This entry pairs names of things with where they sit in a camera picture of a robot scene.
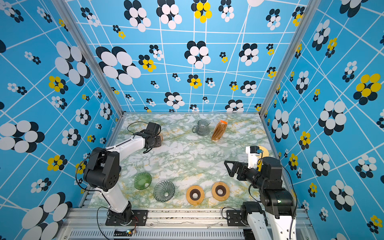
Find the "green glass dripper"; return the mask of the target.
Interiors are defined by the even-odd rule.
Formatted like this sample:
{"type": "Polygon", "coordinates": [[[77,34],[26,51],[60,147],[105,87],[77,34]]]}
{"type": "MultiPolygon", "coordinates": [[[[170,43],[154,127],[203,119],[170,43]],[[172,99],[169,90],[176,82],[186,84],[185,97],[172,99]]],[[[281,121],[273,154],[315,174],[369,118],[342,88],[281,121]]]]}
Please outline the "green glass dripper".
{"type": "Polygon", "coordinates": [[[142,172],[136,175],[134,179],[134,187],[137,190],[145,190],[152,183],[152,176],[148,172],[142,172]]]}

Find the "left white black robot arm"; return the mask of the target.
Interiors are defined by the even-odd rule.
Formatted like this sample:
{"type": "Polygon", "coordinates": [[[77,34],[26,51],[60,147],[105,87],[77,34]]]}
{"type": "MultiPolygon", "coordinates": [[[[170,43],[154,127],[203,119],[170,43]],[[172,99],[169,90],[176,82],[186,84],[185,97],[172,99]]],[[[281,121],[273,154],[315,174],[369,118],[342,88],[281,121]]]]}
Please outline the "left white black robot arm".
{"type": "Polygon", "coordinates": [[[133,211],[132,204],[123,195],[118,185],[121,166],[120,161],[129,155],[144,149],[148,153],[153,148],[161,146],[161,126],[149,122],[147,127],[127,140],[116,145],[103,148],[95,148],[84,170],[84,181],[101,192],[108,207],[107,226],[144,226],[147,211],[133,211]]]}

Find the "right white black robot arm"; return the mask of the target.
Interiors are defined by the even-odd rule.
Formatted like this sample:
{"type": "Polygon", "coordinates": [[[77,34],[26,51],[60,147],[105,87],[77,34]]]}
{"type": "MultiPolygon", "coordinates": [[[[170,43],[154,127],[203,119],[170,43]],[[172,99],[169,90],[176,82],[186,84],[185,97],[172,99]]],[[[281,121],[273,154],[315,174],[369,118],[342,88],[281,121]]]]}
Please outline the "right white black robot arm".
{"type": "Polygon", "coordinates": [[[251,228],[256,240],[296,240],[297,201],[283,188],[283,166],[280,160],[262,158],[258,171],[246,163],[224,161],[230,177],[250,183],[258,189],[260,202],[243,202],[242,222],[251,228]]]}

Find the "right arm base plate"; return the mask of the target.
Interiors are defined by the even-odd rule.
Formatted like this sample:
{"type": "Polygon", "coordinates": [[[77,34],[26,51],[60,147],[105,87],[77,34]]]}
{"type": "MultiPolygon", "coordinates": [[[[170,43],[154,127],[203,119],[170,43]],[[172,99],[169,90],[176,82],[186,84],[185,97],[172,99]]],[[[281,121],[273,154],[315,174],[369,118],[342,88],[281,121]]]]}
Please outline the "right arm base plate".
{"type": "Polygon", "coordinates": [[[229,227],[248,227],[243,221],[240,210],[226,210],[227,225],[229,227]]]}

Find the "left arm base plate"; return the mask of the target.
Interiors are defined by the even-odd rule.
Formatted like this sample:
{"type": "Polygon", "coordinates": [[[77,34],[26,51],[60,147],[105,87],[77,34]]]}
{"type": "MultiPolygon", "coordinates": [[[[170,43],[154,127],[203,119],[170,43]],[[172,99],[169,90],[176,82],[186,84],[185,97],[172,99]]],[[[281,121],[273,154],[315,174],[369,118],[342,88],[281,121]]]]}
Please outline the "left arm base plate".
{"type": "Polygon", "coordinates": [[[148,210],[129,210],[124,213],[115,213],[108,210],[106,226],[145,226],[148,210]]]}

